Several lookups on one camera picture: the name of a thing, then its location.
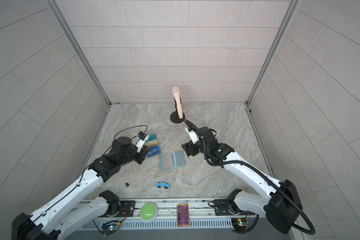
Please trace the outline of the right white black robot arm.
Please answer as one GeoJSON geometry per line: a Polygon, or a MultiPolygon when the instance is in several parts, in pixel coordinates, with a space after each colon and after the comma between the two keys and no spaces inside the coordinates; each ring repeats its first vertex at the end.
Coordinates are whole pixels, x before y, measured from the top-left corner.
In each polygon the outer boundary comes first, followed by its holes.
{"type": "Polygon", "coordinates": [[[251,195],[240,189],[234,190],[227,198],[228,208],[233,214],[248,211],[266,217],[283,234],[287,234],[291,228],[304,231],[296,224],[297,218],[303,213],[303,206],[291,181],[280,181],[263,173],[232,147],[219,143],[214,130],[208,127],[199,129],[187,122],[186,132],[191,138],[182,145],[187,156],[203,154],[210,166],[221,167],[235,174],[257,192],[251,195]]]}

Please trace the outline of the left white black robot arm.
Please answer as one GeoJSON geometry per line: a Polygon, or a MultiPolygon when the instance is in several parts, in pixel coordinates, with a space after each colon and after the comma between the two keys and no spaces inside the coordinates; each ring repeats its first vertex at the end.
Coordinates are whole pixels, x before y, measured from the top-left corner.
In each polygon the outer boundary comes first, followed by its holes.
{"type": "Polygon", "coordinates": [[[73,208],[89,193],[97,189],[123,165],[135,161],[142,164],[150,148],[145,146],[149,135],[140,133],[136,144],[128,137],[119,137],[108,154],[94,160],[65,190],[41,208],[27,215],[21,213],[12,223],[13,240],[64,240],[89,221],[118,213],[127,216],[119,197],[107,190],[87,205],[73,208]]]}

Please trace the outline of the blue card in stand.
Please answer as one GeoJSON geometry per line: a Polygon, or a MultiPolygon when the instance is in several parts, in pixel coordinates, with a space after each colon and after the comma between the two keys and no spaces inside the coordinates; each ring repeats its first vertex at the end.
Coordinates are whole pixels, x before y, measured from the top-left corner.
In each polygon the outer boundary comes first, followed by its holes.
{"type": "Polygon", "coordinates": [[[147,157],[153,157],[155,155],[158,155],[161,153],[161,149],[160,149],[160,146],[159,145],[156,145],[156,146],[152,146],[150,148],[150,151],[147,153],[147,157]]]}

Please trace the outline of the gold card in stand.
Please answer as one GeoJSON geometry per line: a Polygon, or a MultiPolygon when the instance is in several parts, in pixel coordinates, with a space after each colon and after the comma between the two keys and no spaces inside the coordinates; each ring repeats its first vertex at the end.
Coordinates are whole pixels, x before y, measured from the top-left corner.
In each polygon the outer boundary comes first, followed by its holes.
{"type": "Polygon", "coordinates": [[[152,147],[158,146],[158,145],[159,145],[159,142],[158,142],[158,140],[156,140],[156,141],[151,141],[151,142],[146,142],[146,145],[147,145],[149,148],[152,148],[152,147]]]}

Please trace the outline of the teal card in stand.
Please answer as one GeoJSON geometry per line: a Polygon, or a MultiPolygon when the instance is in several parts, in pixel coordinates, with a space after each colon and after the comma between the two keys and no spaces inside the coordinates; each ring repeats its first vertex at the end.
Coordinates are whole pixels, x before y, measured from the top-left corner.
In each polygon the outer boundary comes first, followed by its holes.
{"type": "Polygon", "coordinates": [[[152,134],[152,135],[149,135],[147,142],[156,141],[156,140],[157,140],[156,134],[152,134]]]}

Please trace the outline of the purple patterned card box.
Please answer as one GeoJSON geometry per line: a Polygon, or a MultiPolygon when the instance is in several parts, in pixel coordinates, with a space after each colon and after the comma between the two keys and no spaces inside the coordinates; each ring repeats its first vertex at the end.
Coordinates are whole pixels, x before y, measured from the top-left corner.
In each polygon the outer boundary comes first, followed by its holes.
{"type": "Polygon", "coordinates": [[[177,227],[189,227],[190,224],[189,205],[177,204],[177,227]]]}

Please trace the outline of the blue toy car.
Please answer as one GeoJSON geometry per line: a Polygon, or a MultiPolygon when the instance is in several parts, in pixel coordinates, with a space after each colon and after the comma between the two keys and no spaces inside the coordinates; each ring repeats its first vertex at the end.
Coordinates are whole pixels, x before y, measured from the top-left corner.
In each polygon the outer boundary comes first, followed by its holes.
{"type": "Polygon", "coordinates": [[[156,187],[157,188],[169,189],[171,187],[171,185],[167,184],[167,183],[164,183],[164,182],[160,182],[160,183],[156,183],[156,187]]]}

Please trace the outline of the black round microphone stand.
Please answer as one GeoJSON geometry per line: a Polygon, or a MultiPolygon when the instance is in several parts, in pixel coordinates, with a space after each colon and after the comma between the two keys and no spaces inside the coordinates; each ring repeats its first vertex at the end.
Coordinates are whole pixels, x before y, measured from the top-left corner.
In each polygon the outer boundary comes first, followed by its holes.
{"type": "Polygon", "coordinates": [[[178,102],[176,100],[175,100],[175,109],[176,110],[172,112],[170,115],[170,120],[175,124],[180,124],[186,119],[186,116],[184,114],[182,104],[180,103],[180,105],[178,105],[178,102]]]}

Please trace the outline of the green round button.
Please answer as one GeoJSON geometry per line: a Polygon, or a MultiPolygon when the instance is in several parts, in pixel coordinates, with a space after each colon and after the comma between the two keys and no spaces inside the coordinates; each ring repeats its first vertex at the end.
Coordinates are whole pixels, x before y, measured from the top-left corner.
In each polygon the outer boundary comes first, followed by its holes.
{"type": "Polygon", "coordinates": [[[140,210],[140,218],[144,223],[153,222],[158,215],[158,206],[153,202],[145,203],[140,210]]]}

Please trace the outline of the beige microphone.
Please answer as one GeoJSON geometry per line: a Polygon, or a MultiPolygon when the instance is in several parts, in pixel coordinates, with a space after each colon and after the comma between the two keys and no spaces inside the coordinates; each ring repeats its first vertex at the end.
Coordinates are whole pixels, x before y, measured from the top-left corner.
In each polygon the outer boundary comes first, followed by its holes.
{"type": "Polygon", "coordinates": [[[182,109],[182,103],[181,103],[179,87],[173,87],[172,88],[172,94],[174,95],[174,100],[176,102],[176,109],[177,109],[178,117],[180,119],[183,119],[184,114],[183,114],[183,109],[182,109]]]}

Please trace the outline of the left green circuit board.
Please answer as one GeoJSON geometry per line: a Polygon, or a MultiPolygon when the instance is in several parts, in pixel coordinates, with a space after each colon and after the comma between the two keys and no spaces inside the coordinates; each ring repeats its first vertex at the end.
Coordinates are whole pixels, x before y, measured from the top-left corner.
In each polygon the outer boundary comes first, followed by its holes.
{"type": "Polygon", "coordinates": [[[120,228],[121,224],[120,221],[110,221],[102,225],[102,230],[106,232],[115,232],[120,228]]]}

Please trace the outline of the green circuit board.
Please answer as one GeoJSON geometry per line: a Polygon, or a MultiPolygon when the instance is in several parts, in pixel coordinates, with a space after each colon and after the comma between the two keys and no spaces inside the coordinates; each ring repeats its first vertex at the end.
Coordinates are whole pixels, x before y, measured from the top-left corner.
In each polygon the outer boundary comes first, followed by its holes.
{"type": "Polygon", "coordinates": [[[120,221],[110,221],[102,225],[102,230],[106,232],[115,232],[120,228],[121,224],[120,221]]]}
{"type": "Polygon", "coordinates": [[[231,219],[234,232],[245,232],[248,228],[249,222],[247,219],[231,219]]]}

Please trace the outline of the right green circuit board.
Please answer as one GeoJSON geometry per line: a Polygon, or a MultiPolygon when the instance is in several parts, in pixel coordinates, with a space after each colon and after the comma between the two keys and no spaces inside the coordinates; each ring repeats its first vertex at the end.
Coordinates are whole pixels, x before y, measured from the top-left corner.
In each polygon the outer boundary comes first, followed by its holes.
{"type": "Polygon", "coordinates": [[[231,219],[234,232],[245,232],[248,228],[249,222],[247,219],[231,219]]]}

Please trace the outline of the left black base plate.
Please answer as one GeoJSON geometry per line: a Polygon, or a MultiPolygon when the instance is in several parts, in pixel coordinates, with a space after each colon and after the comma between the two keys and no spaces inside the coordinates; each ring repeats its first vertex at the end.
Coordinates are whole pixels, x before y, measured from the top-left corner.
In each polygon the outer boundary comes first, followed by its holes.
{"type": "Polygon", "coordinates": [[[119,201],[109,205],[107,211],[100,218],[124,218],[132,217],[135,210],[135,201],[119,201]]]}

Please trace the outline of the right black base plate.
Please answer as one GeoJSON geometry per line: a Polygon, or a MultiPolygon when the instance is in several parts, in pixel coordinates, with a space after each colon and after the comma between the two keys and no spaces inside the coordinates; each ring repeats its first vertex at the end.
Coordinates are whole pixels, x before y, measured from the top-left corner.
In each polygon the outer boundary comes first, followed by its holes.
{"type": "Polygon", "coordinates": [[[208,205],[215,210],[216,216],[255,216],[249,211],[231,210],[227,200],[215,199],[208,202],[208,205]]]}

